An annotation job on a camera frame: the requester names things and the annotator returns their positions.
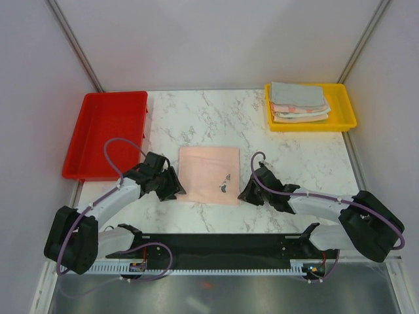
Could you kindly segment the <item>grey towel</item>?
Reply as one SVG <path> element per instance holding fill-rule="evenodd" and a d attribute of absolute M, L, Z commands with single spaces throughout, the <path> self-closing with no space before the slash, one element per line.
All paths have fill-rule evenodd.
<path fill-rule="evenodd" d="M 269 96 L 277 105 L 314 108 L 324 104 L 323 89 L 319 86 L 272 82 Z"/>

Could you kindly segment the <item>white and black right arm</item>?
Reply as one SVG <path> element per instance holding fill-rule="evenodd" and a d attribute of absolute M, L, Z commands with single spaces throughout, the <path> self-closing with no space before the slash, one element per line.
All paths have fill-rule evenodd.
<path fill-rule="evenodd" d="M 405 246 L 403 223 L 373 194 L 319 194 L 296 184 L 282 184 L 273 175 L 251 177 L 238 199 L 252 205 L 269 203 L 292 215 L 313 215 L 331 221 L 311 224 L 299 238 L 307 258 L 323 251 L 357 251 L 373 262 L 383 262 L 391 251 Z"/>

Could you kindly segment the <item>light pink towel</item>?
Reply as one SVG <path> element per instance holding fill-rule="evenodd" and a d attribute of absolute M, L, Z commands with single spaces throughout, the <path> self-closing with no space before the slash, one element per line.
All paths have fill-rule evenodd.
<path fill-rule="evenodd" d="M 186 191 L 178 200 L 236 206 L 240 193 L 240 149 L 181 147 L 178 177 Z"/>

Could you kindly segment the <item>mint green towel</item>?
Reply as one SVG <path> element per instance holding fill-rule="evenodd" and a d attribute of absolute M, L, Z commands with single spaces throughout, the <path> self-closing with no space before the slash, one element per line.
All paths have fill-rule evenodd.
<path fill-rule="evenodd" d="M 275 117 L 278 118 L 290 118 L 290 119 L 296 119 L 296 118 L 319 118 L 321 119 L 327 119 L 328 118 L 328 112 L 323 113 L 274 113 Z"/>

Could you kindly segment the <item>orange fox towel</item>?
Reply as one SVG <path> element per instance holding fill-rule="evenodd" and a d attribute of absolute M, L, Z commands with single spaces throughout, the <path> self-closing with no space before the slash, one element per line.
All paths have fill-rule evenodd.
<path fill-rule="evenodd" d="M 283 123 L 283 124 L 313 123 L 313 122 L 327 120 L 328 117 L 329 116 L 327 114 L 321 114 L 318 116 L 300 116 L 300 117 L 295 117 L 295 118 L 284 118 L 284 117 L 275 116 L 274 122 Z"/>

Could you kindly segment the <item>pink patterned towel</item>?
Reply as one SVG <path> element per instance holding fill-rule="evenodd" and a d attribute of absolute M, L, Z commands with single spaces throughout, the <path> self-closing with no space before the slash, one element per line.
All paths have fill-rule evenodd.
<path fill-rule="evenodd" d="M 288 105 L 277 105 L 275 103 L 270 102 L 270 107 L 275 113 L 293 114 L 319 113 L 322 111 L 328 111 L 330 109 L 330 106 L 327 103 L 324 103 L 320 107 L 303 108 Z"/>

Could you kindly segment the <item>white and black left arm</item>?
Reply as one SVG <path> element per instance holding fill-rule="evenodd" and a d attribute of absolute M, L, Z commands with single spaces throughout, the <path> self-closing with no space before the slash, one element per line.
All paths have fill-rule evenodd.
<path fill-rule="evenodd" d="M 84 274 L 97 258 L 112 254 L 138 257 L 143 242 L 137 228 L 129 224 L 119 224 L 102 232 L 100 228 L 121 209 L 150 192 L 155 192 L 160 201 L 175 200 L 178 194 L 186 194 L 172 166 L 148 171 L 145 164 L 139 164 L 124 173 L 116 185 L 96 201 L 78 208 L 61 207 L 44 248 L 44 255 L 56 262 L 57 274 L 68 271 Z"/>

